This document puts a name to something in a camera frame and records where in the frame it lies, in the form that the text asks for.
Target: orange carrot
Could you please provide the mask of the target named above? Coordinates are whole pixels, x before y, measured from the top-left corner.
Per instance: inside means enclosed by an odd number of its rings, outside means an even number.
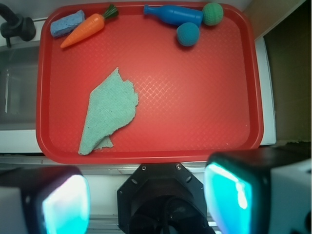
[[[105,20],[118,15],[118,10],[114,5],[110,5],[103,14],[93,14],[81,23],[60,45],[61,48],[73,45],[81,40],[88,38],[94,33],[100,31],[105,26]]]

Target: ball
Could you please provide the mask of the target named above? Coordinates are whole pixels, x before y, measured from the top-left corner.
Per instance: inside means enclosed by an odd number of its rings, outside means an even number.
[[[177,40],[183,46],[195,45],[199,39],[199,28],[194,23],[184,23],[177,30]]]
[[[208,3],[203,8],[203,15],[205,25],[217,25],[223,19],[223,8],[218,3]]]

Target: blue bottle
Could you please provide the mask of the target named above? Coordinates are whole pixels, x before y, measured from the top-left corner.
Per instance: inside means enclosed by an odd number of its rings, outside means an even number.
[[[203,20],[202,11],[174,5],[160,7],[150,7],[145,5],[144,14],[155,15],[163,22],[177,26],[191,22],[200,27]]]

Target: stainless steel sink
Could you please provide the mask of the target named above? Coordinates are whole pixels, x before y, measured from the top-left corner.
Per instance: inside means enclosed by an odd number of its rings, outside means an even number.
[[[36,127],[39,42],[0,51],[0,131]]]

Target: towel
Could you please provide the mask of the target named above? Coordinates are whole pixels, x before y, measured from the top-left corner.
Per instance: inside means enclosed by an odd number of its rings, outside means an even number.
[[[89,98],[79,154],[93,149],[112,147],[109,137],[117,129],[129,124],[136,114],[138,95],[130,81],[123,81],[116,68],[95,88]]]

